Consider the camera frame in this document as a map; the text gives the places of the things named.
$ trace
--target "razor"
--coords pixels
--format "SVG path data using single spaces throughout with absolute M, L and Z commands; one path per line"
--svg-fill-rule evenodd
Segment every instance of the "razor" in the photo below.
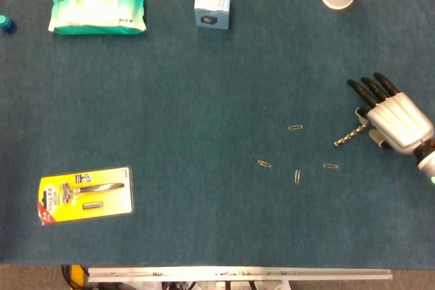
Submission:
M 103 185 L 71 188 L 67 183 L 63 183 L 60 190 L 62 191 L 62 203 L 65 204 L 69 203 L 71 197 L 75 194 L 106 192 L 108 190 L 120 189 L 123 187 L 123 183 L 105 183 Z

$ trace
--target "paper clip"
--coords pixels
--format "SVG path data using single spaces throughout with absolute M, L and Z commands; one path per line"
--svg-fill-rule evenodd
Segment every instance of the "paper clip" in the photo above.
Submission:
M 325 169 L 338 169 L 338 164 L 333 163 L 325 163 L 324 164 Z
M 294 183 L 298 185 L 299 181 L 300 181 L 300 171 L 295 170 L 294 171 Z
M 294 131 L 294 130 L 302 130 L 304 128 L 304 126 L 302 125 L 293 125 L 293 126 L 288 126 L 288 130 L 290 132 Z
M 265 168 L 272 168 L 272 164 L 267 163 L 267 162 L 265 162 L 265 161 L 258 160 L 257 163 L 258 163 L 259 165 L 265 167 Z

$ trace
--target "wet wipes package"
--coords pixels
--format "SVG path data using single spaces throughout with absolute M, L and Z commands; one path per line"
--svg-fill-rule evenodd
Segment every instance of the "wet wipes package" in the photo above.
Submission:
M 48 30 L 60 35 L 138 34 L 145 0 L 53 0 Z

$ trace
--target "yellow razor package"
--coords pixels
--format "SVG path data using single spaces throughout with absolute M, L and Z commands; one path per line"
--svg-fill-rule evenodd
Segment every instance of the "yellow razor package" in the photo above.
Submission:
M 43 225 L 133 211 L 130 167 L 43 177 L 38 213 Z

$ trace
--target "tissue box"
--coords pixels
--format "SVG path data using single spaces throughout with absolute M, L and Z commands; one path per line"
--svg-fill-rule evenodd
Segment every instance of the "tissue box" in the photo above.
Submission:
M 228 29 L 230 0 L 195 0 L 196 25 Z

